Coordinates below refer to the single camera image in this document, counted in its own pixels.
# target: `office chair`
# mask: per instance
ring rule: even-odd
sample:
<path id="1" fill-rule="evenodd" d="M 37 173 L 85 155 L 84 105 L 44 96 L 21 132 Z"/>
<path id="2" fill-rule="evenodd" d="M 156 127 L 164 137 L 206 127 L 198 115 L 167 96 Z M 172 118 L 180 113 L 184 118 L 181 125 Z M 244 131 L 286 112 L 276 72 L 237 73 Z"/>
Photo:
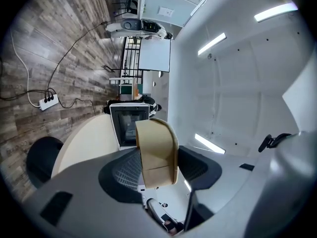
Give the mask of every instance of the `office chair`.
<path id="1" fill-rule="evenodd" d="M 136 6 L 136 9 L 131 8 L 131 3 L 133 3 Z M 119 10 L 124 10 L 124 13 L 121 13 L 119 15 L 116 15 L 115 17 L 118 17 L 120 15 L 126 14 L 126 13 L 131 13 L 134 15 L 138 15 L 138 2 L 136 2 L 135 0 L 126 0 L 126 2 L 114 2 L 112 4 L 124 4 L 125 7 L 124 8 L 119 8 Z"/>

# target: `screen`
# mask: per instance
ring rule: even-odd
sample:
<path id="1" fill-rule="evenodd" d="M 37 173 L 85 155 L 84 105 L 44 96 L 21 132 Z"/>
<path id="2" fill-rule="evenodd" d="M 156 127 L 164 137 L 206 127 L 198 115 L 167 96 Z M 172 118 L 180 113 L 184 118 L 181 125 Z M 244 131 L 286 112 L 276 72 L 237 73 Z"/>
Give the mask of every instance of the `screen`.
<path id="1" fill-rule="evenodd" d="M 124 143 L 136 141 L 135 122 L 144 120 L 144 112 L 140 111 L 120 111 L 119 115 L 121 140 Z"/>

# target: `person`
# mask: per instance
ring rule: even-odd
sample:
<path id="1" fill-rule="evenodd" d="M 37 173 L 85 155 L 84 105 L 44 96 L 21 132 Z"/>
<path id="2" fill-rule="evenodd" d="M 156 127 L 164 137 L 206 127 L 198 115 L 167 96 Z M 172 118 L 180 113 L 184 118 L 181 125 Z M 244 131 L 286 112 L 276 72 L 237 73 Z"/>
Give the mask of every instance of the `person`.
<path id="1" fill-rule="evenodd" d="M 142 96 L 139 100 L 134 101 L 118 101 L 118 100 L 110 100 L 107 103 L 107 106 L 104 107 L 104 113 L 110 115 L 110 105 L 115 103 L 127 103 L 127 102 L 133 102 L 133 103 L 146 103 L 150 105 L 150 113 L 149 117 L 152 118 L 155 116 L 155 114 L 162 109 L 162 106 L 160 104 L 156 104 L 155 100 L 149 96 Z"/>
<path id="2" fill-rule="evenodd" d="M 147 40 L 152 38 L 170 40 L 173 37 L 161 24 L 135 18 L 126 18 L 121 23 L 110 24 L 106 30 L 110 32 L 111 38 L 140 36 Z"/>

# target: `ceiling light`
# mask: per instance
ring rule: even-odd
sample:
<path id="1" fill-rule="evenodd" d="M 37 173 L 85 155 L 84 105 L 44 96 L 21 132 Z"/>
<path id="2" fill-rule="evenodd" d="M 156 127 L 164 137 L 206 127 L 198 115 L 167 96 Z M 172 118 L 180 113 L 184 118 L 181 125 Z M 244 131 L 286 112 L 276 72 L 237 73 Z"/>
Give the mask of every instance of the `ceiling light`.
<path id="1" fill-rule="evenodd" d="M 198 55 L 200 55 L 202 52 L 206 51 L 207 49 L 211 48 L 212 46 L 216 45 L 217 43 L 221 42 L 225 38 L 227 38 L 227 36 L 224 33 L 220 34 L 218 37 L 216 37 L 211 42 L 209 42 L 206 46 L 200 49 L 198 51 Z"/>
<path id="2" fill-rule="evenodd" d="M 192 192 L 192 188 L 190 187 L 189 183 L 184 180 L 185 185 L 187 186 L 187 188 L 189 189 L 190 192 Z"/>
<path id="3" fill-rule="evenodd" d="M 194 13 L 199 9 L 200 6 L 203 5 L 203 3 L 205 2 L 206 0 L 201 0 L 200 3 L 195 7 L 195 9 L 193 9 L 193 11 L 190 13 L 191 16 L 194 15 Z"/>
<path id="4" fill-rule="evenodd" d="M 257 22 L 261 22 L 267 18 L 271 18 L 271 17 L 274 17 L 276 15 L 280 15 L 282 13 L 295 11 L 295 10 L 298 10 L 298 8 L 296 7 L 296 5 L 294 3 L 290 2 L 290 3 L 286 3 L 283 5 L 268 9 L 264 12 L 261 12 L 261 13 L 255 15 L 254 18 L 256 19 Z"/>
<path id="5" fill-rule="evenodd" d="M 209 142 L 208 140 L 204 139 L 203 137 L 199 136 L 198 134 L 195 134 L 195 139 L 197 139 L 202 144 L 206 145 L 209 149 L 213 150 L 214 152 L 224 154 L 226 151 L 220 148 L 219 146 L 216 146 L 215 144 Z"/>

